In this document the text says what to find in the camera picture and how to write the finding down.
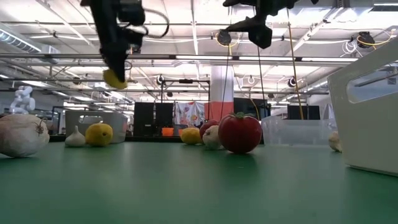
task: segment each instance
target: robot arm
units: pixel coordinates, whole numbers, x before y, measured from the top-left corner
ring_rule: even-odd
[[[15,91],[15,99],[11,103],[10,110],[12,114],[28,114],[35,109],[35,100],[30,97],[33,89],[30,86],[20,86]]]
[[[230,7],[237,4],[245,4],[256,7],[256,15],[253,18],[246,18],[241,22],[230,25],[226,28],[228,32],[247,32],[249,40],[265,49],[271,46],[272,30],[266,27],[266,19],[268,15],[276,16],[279,10],[283,8],[291,9],[299,0],[226,0],[224,7]],[[312,4],[318,3],[319,0],[311,0]]]
[[[100,53],[109,69],[121,83],[125,82],[124,61],[131,45],[140,49],[142,38],[147,35],[127,29],[127,26],[143,26],[145,12],[140,0],[82,0],[80,6],[89,6],[93,14],[101,44]],[[116,19],[128,22],[120,27]]]

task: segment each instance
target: green tabletop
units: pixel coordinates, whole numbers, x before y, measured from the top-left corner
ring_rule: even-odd
[[[398,223],[398,178],[327,148],[50,143],[0,156],[0,223]]]

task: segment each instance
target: white robot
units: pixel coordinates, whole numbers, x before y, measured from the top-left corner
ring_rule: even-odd
[[[20,86],[15,91],[15,99],[10,106],[12,114],[29,114],[30,111],[35,110],[35,99],[30,97],[32,91],[30,86]]]

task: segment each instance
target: red tomato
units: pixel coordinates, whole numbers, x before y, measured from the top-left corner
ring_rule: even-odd
[[[260,122],[243,113],[225,116],[218,127],[221,144],[230,152],[243,154],[260,144],[262,129]]]
[[[200,133],[200,138],[203,140],[203,135],[205,134],[206,130],[213,125],[218,125],[218,121],[216,120],[208,120],[206,123],[204,123],[199,130]]]

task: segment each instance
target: garlic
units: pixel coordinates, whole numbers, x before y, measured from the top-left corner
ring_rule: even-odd
[[[329,136],[329,146],[336,152],[343,152],[340,144],[340,138],[337,131],[333,131]]]
[[[49,143],[46,123],[31,114],[11,114],[0,118],[0,153],[9,157],[35,154]]]
[[[65,139],[65,145],[69,147],[82,147],[85,144],[86,138],[79,132],[77,126],[75,126],[74,132]]]
[[[205,131],[203,135],[203,142],[208,149],[221,149],[220,139],[218,138],[218,125],[213,125]]]

